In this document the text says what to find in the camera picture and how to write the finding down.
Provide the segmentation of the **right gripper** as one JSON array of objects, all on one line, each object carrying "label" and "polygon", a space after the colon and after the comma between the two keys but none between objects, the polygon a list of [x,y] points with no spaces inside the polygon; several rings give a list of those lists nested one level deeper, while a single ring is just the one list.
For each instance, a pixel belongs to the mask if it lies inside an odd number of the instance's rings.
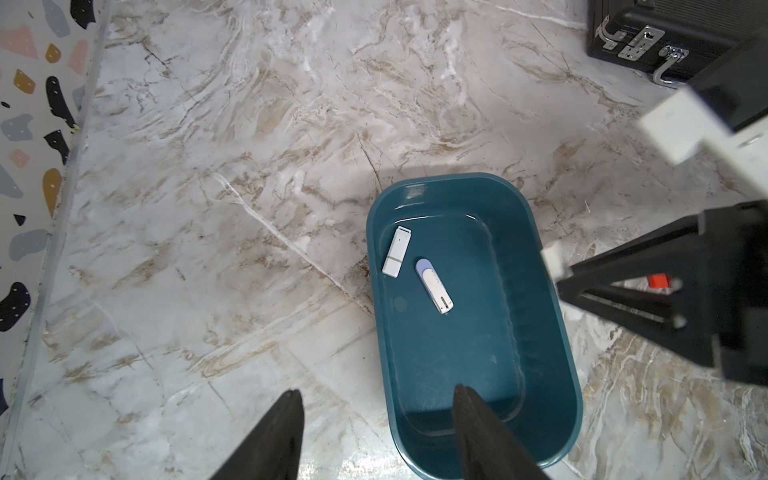
[{"label": "right gripper", "polygon": [[[695,270],[695,321],[672,295],[583,293],[618,281]],[[710,209],[571,266],[564,302],[613,322],[732,381],[767,384],[767,202]]]}]

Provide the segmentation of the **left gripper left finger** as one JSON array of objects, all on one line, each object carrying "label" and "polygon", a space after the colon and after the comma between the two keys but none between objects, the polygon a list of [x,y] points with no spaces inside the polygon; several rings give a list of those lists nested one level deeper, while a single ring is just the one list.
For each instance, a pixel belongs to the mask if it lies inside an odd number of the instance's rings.
[{"label": "left gripper left finger", "polygon": [[300,466],[305,412],[299,390],[286,390],[211,480],[295,480]]}]

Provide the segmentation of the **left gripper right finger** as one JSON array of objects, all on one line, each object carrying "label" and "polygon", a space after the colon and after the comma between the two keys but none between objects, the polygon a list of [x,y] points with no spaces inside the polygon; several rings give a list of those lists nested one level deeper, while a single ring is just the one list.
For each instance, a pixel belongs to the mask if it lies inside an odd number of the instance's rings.
[{"label": "left gripper right finger", "polygon": [[474,389],[456,386],[452,415],[464,479],[548,479]]}]

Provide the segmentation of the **white usb flash drive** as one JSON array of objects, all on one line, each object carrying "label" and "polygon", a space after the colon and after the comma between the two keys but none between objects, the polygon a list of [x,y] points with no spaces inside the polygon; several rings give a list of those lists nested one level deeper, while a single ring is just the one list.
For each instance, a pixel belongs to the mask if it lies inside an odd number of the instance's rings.
[{"label": "white usb flash drive", "polygon": [[398,226],[392,238],[387,255],[382,266],[382,273],[386,276],[397,278],[405,260],[412,232]]}]

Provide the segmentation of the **red swivel usb drive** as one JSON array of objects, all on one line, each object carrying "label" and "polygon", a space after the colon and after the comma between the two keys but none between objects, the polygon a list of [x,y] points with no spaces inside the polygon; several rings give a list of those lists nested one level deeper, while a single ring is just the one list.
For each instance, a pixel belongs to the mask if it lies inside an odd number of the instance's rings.
[{"label": "red swivel usb drive", "polygon": [[652,274],[647,277],[648,287],[653,290],[670,288],[670,278],[666,274]]}]

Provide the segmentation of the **white blue-capped usb drive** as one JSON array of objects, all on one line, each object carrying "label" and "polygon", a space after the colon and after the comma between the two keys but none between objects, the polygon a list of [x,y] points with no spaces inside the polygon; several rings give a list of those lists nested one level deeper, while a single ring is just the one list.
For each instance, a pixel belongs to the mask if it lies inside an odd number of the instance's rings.
[{"label": "white blue-capped usb drive", "polygon": [[443,285],[433,264],[426,258],[416,262],[416,272],[436,309],[442,315],[453,309],[454,303]]}]

